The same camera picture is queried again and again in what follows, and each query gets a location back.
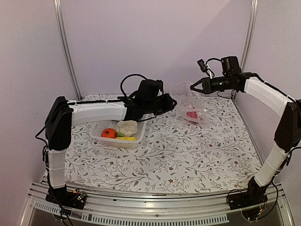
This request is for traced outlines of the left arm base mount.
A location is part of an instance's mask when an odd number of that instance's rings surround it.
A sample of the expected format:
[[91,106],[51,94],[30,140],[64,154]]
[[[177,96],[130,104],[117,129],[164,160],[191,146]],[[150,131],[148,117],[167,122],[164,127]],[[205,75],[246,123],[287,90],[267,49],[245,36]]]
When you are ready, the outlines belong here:
[[67,186],[54,189],[50,187],[46,195],[46,201],[63,207],[83,210],[87,200],[87,193],[79,189],[68,191]]

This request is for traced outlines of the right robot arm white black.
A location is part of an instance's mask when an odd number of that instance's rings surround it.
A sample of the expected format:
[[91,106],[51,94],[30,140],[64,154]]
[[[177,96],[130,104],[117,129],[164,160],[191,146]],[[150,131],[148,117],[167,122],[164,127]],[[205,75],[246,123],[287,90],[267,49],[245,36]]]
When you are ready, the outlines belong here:
[[243,195],[247,205],[254,205],[261,192],[271,183],[301,140],[301,103],[283,94],[269,85],[255,73],[236,73],[231,76],[209,78],[204,77],[190,86],[190,89],[202,94],[218,91],[235,90],[247,95],[246,100],[257,100],[246,109],[257,115],[257,122],[251,126],[263,138],[272,138],[263,147],[271,148],[264,151],[265,160],[261,169],[250,180],[248,191]]

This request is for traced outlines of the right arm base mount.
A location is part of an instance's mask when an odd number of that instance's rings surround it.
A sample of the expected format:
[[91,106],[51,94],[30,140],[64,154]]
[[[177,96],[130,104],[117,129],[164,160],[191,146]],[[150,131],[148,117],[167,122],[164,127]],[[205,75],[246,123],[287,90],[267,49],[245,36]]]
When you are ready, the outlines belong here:
[[267,217],[275,208],[278,198],[279,189],[275,184],[273,184],[276,190],[276,200],[271,207],[268,209],[268,198],[265,193],[259,195],[259,199],[250,200],[247,192],[242,192],[238,189],[233,189],[228,192],[226,196],[226,202],[230,207],[230,210],[241,209],[242,217],[248,222],[258,221]]

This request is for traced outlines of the clear zip top bag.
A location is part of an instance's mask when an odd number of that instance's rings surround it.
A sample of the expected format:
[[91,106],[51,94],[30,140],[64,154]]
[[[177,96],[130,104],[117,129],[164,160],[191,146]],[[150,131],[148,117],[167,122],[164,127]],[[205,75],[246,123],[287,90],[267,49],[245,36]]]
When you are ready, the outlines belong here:
[[184,81],[171,86],[169,94],[177,101],[175,108],[179,116],[187,120],[187,112],[198,112],[203,120],[197,124],[199,124],[202,128],[208,128],[210,126],[210,122],[207,118],[207,110],[204,107],[202,96],[198,92],[190,89],[191,84],[191,81]]

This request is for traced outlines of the red toy pepper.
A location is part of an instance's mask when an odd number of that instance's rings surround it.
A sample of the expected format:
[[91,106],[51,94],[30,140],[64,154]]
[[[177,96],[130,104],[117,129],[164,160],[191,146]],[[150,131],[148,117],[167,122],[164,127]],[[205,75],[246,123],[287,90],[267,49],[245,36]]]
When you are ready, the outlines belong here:
[[203,118],[200,116],[200,114],[198,112],[187,112],[186,113],[187,116],[187,120],[192,121],[192,122],[202,122]]

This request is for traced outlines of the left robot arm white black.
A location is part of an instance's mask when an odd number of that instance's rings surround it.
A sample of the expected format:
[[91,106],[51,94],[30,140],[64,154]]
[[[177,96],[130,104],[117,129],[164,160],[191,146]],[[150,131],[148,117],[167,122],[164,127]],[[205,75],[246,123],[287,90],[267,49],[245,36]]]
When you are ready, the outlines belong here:
[[95,101],[70,101],[57,97],[45,120],[41,132],[45,132],[43,160],[46,163],[52,197],[59,204],[66,204],[70,194],[65,191],[65,155],[71,144],[71,129],[83,123],[95,121],[142,121],[146,114],[158,116],[173,110],[177,105],[163,91],[161,80],[144,79],[131,95],[123,93],[116,99]]

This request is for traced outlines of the white perforated plastic basket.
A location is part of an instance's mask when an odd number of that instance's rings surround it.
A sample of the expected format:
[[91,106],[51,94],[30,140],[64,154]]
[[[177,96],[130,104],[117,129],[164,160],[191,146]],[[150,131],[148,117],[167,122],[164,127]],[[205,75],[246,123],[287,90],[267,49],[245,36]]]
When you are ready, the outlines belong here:
[[[131,136],[121,136],[116,131],[118,121],[97,121],[92,123],[90,136],[95,146],[109,146],[125,149],[136,149],[140,146],[145,135],[147,121],[137,123],[137,132]],[[102,137],[102,132],[106,129],[114,129],[116,131],[115,138]]]

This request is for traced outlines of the white toy cauliflower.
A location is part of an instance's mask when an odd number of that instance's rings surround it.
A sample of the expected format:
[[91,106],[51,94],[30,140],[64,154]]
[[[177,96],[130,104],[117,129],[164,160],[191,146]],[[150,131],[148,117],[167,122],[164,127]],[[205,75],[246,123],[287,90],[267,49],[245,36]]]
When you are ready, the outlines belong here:
[[136,121],[119,121],[116,125],[116,132],[119,137],[131,137],[138,131]]

